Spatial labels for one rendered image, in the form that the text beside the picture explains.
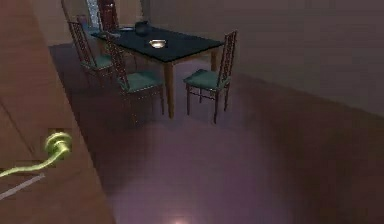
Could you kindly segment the dark top wooden dining table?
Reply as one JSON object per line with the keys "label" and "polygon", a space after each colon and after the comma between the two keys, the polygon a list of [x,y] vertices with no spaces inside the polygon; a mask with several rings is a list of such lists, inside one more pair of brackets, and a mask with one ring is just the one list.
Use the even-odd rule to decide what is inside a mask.
{"label": "dark top wooden dining table", "polygon": [[[135,56],[163,66],[168,116],[170,119],[174,117],[174,66],[204,55],[210,55],[211,70],[216,71],[218,50],[224,45],[222,41],[157,27],[152,27],[151,32],[146,36],[138,36],[133,30],[118,30],[118,33],[119,37],[115,40],[118,47]],[[166,46],[160,49],[153,48],[149,41],[154,39],[166,40]]]}

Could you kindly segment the small pale bowl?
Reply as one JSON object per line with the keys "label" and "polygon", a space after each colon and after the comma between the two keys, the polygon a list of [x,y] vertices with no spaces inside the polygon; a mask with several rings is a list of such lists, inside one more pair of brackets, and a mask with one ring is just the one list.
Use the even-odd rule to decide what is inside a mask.
{"label": "small pale bowl", "polygon": [[166,46],[167,41],[166,40],[159,40],[159,39],[154,39],[150,40],[149,44],[155,48],[155,49],[160,49]]}

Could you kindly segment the dark round pot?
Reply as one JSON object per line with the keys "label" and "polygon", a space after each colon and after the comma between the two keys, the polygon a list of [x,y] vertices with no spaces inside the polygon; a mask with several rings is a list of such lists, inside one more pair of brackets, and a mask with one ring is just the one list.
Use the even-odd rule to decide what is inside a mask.
{"label": "dark round pot", "polygon": [[149,24],[148,21],[138,21],[135,23],[135,33],[138,36],[146,36],[151,32],[151,25]]}

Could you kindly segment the brown wooden room door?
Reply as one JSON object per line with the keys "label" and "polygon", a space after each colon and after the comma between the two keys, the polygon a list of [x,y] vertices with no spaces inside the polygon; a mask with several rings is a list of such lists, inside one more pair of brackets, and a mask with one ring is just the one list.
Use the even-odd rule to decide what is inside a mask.
{"label": "brown wooden room door", "polygon": [[0,177],[0,224],[115,224],[29,0],[0,0],[0,171],[45,161],[45,139],[71,153],[38,174]]}

